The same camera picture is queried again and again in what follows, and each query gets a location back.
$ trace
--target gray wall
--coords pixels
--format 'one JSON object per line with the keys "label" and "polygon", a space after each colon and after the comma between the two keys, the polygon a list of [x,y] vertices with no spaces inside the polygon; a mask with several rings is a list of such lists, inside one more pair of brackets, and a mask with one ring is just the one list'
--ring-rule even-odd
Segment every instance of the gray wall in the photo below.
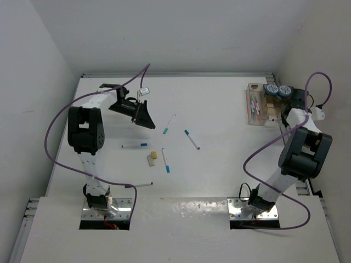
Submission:
{"label": "gray wall", "polygon": [[75,72],[273,71],[309,0],[31,0]]}
{"label": "gray wall", "polygon": [[[281,83],[304,88],[308,76],[324,71],[333,82],[326,119],[317,126],[333,143],[314,185],[322,190],[342,262],[351,262],[351,2],[321,1],[305,21],[281,67]],[[328,82],[316,77],[310,91],[317,103],[325,100]]]}
{"label": "gray wall", "polygon": [[[45,194],[53,165],[44,135],[77,78],[29,0],[0,6],[0,262],[7,262],[28,199]],[[53,155],[64,124],[52,132]]]}

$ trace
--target white wall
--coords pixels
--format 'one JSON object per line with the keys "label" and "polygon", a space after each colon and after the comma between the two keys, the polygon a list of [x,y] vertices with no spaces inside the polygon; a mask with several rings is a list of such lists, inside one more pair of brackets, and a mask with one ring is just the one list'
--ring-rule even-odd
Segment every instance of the white wall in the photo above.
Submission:
{"label": "white wall", "polygon": [[[333,82],[326,119],[318,127],[333,136],[332,147],[315,179],[326,200],[327,211],[342,262],[351,262],[351,1],[320,1],[302,26],[280,69],[281,83],[304,88],[308,76],[324,71]],[[317,103],[326,98],[323,77],[311,82]]]}
{"label": "white wall", "polygon": [[273,71],[311,0],[31,0],[78,73]]}
{"label": "white wall", "polygon": [[[77,78],[29,0],[0,6],[0,262],[7,262],[28,199],[45,194],[52,164],[44,135]],[[53,153],[64,123],[52,132]]]}

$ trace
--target eraser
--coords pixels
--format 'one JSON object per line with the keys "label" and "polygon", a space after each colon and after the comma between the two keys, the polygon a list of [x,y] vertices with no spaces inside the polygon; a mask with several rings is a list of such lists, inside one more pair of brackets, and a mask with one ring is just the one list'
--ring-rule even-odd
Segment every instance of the eraser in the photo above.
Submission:
{"label": "eraser", "polygon": [[154,151],[151,152],[150,156],[152,159],[157,159],[157,153]]}
{"label": "eraser", "polygon": [[151,158],[150,155],[147,156],[147,159],[148,159],[148,162],[149,162],[149,166],[150,166],[150,167],[155,165],[154,160]]}

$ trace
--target metal base plate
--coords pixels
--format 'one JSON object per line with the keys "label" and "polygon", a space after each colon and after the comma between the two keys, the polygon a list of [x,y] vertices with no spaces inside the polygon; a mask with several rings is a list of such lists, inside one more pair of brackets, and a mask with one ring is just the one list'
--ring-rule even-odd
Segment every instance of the metal base plate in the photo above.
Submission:
{"label": "metal base plate", "polygon": [[[131,198],[112,198],[113,213],[107,217],[110,224],[116,224],[119,230],[129,230],[129,217],[132,211]],[[104,224],[104,213],[89,208],[84,200],[80,229],[111,229]]]}
{"label": "metal base plate", "polygon": [[228,198],[227,201],[230,229],[251,229],[245,226],[280,228],[276,206],[270,212],[255,215],[254,210],[249,208],[247,202],[243,202],[239,198]]}

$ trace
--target white marker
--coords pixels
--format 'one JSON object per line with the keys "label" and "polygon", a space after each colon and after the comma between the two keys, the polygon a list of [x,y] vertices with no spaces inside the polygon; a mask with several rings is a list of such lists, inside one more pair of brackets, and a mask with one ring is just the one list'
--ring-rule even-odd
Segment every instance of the white marker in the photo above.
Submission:
{"label": "white marker", "polygon": [[153,185],[153,182],[150,182],[148,184],[133,184],[135,187],[141,187],[141,186],[150,186]]}
{"label": "white marker", "polygon": [[122,148],[131,148],[131,147],[143,147],[147,146],[148,144],[123,144]]}
{"label": "white marker", "polygon": [[173,121],[173,119],[175,118],[176,115],[173,115],[173,117],[171,118],[171,120],[168,122],[167,126],[165,127],[163,134],[166,134],[166,132],[168,131],[168,127],[171,125],[171,122]]}
{"label": "white marker", "polygon": [[195,148],[197,148],[198,150],[200,149],[200,147],[197,146],[197,144],[193,141],[193,139],[190,137],[190,134],[187,130],[184,131],[185,134],[188,136],[188,138],[190,139],[190,141],[194,144]]}
{"label": "white marker", "polygon": [[162,148],[162,155],[163,155],[163,161],[165,162],[166,171],[168,173],[170,173],[171,170],[169,169],[169,166],[168,166],[168,163],[167,163],[167,157],[166,157],[166,153],[165,153],[165,148]]}

